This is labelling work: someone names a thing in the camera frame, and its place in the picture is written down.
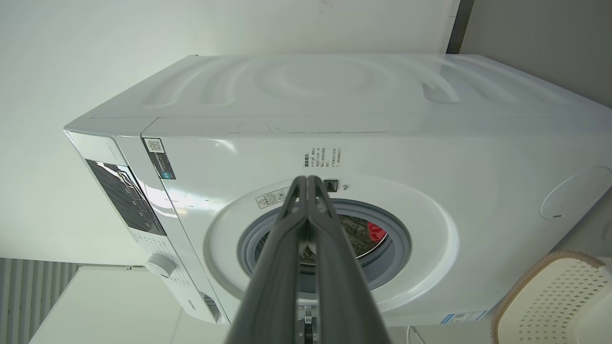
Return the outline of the cream perforated laundry basket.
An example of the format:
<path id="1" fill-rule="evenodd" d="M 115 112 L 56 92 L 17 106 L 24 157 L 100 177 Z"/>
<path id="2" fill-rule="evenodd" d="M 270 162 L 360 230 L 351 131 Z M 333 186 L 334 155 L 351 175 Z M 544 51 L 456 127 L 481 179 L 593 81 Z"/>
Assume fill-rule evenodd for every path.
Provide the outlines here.
<path id="1" fill-rule="evenodd" d="M 612 258 L 551 252 L 514 284 L 492 344 L 612 344 Z"/>

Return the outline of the round drain filter cover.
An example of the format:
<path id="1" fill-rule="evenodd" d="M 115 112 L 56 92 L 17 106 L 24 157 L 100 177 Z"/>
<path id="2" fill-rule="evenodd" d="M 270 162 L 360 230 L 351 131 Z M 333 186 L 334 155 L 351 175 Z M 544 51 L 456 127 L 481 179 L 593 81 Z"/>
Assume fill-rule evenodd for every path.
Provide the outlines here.
<path id="1" fill-rule="evenodd" d="M 540 215 L 547 220 L 588 211 L 612 187 L 612 170 L 594 166 L 555 187 L 544 199 Z"/>

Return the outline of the silver metal door hinge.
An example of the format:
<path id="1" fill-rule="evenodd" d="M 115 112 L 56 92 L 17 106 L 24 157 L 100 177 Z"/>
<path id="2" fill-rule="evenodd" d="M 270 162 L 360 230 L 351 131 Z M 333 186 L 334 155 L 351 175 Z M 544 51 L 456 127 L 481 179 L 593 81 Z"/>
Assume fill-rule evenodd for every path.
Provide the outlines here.
<path id="1" fill-rule="evenodd" d="M 298 344 L 314 344 L 313 306 L 298 307 Z"/>

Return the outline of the printed text label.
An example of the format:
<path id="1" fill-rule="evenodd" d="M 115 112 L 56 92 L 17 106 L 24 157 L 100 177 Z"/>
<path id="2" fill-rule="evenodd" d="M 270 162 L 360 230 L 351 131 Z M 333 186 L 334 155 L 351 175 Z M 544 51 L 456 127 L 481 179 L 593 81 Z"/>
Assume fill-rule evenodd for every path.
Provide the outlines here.
<path id="1" fill-rule="evenodd" d="M 305 151 L 303 168 L 323 169 L 342 166 L 342 148 L 312 147 Z"/>

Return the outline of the dark QR code sticker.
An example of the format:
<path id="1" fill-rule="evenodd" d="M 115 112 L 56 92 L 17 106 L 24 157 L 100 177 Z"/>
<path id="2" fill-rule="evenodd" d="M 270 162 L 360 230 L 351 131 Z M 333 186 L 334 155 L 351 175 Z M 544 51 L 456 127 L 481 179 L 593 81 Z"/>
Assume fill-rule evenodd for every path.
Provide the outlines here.
<path id="1" fill-rule="evenodd" d="M 160 179 L 176 179 L 161 139 L 142 138 L 147 154 Z"/>

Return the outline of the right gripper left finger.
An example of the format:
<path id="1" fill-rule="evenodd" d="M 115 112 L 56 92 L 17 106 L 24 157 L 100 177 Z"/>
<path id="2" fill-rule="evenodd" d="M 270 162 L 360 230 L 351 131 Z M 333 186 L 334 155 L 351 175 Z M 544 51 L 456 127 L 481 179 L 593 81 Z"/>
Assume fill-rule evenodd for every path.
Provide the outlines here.
<path id="1" fill-rule="evenodd" d="M 294 344 L 300 243 L 308 237 L 307 178 L 295 178 L 225 344 Z"/>

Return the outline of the black washing machine control panel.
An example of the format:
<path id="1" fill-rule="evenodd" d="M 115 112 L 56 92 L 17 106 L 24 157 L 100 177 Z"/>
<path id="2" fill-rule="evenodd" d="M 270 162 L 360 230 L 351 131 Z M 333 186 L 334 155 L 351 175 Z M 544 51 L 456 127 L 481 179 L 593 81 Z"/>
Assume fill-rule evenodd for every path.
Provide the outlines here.
<path id="1" fill-rule="evenodd" d="M 128 166 L 89 159 L 86 162 L 128 227 L 167 235 Z"/>

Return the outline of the black wall baseboard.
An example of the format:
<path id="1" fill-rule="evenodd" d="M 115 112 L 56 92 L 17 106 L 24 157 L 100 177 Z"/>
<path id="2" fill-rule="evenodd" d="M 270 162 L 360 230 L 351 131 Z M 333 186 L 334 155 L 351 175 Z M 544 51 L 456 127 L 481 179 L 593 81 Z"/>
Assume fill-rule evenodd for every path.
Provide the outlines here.
<path id="1" fill-rule="evenodd" d="M 455 19 L 452 30 L 450 31 L 446 54 L 460 53 L 475 1 L 476 0 L 456 0 L 457 10 L 454 13 Z"/>

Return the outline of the white detergent drawer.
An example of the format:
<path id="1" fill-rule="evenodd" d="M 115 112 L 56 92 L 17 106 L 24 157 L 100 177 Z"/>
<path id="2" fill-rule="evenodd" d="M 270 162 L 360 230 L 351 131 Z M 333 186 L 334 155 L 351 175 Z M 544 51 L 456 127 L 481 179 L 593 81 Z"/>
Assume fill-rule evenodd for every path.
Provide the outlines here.
<path id="1" fill-rule="evenodd" d="M 225 317 L 216 301 L 200 291 L 195 291 L 188 297 L 190 315 L 208 323 L 224 324 Z"/>

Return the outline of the blue energy label sticker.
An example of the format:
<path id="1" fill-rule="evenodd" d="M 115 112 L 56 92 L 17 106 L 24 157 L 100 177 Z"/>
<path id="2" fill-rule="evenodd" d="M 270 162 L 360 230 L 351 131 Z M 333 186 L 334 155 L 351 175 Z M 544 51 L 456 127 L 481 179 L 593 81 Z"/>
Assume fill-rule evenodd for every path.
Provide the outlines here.
<path id="1" fill-rule="evenodd" d="M 452 313 L 449 314 L 442 320 L 441 324 L 447 323 L 461 323 L 461 322 L 477 322 L 480 320 L 488 311 L 477 311 L 477 312 L 463 312 L 463 313 Z"/>

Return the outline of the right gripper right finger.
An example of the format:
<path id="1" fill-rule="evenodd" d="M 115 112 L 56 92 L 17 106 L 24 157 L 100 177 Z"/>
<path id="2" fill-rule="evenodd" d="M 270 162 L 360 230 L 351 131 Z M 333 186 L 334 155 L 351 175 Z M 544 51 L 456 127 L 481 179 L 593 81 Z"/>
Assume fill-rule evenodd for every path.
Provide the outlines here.
<path id="1" fill-rule="evenodd" d="M 391 344 L 365 276 L 323 181 L 308 178 L 308 220 L 316 238 L 321 344 Z"/>

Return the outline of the grey warning sticker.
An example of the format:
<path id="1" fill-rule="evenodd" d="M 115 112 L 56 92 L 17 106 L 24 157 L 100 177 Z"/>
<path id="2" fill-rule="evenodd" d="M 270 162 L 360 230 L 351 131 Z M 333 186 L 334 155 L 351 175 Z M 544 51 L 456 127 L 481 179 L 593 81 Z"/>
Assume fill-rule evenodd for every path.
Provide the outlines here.
<path id="1" fill-rule="evenodd" d="M 258 207 L 260 209 L 264 209 L 274 204 L 282 204 L 288 196 L 289 189 L 290 187 L 286 187 L 256 197 Z"/>

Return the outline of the grey rubber door gasket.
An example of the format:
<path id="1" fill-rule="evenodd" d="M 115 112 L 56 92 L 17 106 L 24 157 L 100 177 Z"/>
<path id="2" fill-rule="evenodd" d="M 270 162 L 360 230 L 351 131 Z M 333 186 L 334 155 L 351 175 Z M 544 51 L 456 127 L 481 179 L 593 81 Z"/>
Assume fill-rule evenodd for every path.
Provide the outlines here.
<path id="1" fill-rule="evenodd" d="M 376 259 L 373 263 L 367 264 L 365 267 L 362 267 L 360 262 L 357 261 L 361 266 L 370 290 L 381 287 L 391 281 L 400 272 L 401 268 L 404 267 L 411 252 L 411 240 L 404 224 L 391 213 L 371 204 L 338 198 L 332 201 L 338 215 L 342 213 L 365 218 L 389 233 L 392 244 L 380 258 Z M 253 258 L 254 246 L 256 246 L 258 240 L 265 233 L 265 230 L 269 229 L 271 231 L 279 213 L 279 208 L 266 211 L 246 228 L 239 240 L 239 257 L 243 268 L 249 276 L 254 272 L 249 267 L 249 263 L 253 263 L 251 259 Z"/>

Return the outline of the grey ribbed radiator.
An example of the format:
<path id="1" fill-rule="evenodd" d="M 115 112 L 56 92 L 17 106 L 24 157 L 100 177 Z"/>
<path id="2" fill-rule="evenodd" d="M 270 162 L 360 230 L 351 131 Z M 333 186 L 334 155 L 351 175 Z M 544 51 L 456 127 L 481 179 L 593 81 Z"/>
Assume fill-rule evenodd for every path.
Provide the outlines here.
<path id="1" fill-rule="evenodd" d="M 29 344 L 77 270 L 74 263 L 0 258 L 0 344 Z"/>

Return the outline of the white washing machine dial knob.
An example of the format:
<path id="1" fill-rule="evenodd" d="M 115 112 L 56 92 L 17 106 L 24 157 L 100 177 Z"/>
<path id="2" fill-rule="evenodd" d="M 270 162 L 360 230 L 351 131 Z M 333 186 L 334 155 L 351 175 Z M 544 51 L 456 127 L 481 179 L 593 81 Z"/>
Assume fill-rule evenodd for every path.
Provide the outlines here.
<path id="1" fill-rule="evenodd" d="M 155 276 L 170 278 L 177 269 L 176 264 L 171 259 L 160 253 L 153 253 L 147 259 L 144 267 Z"/>

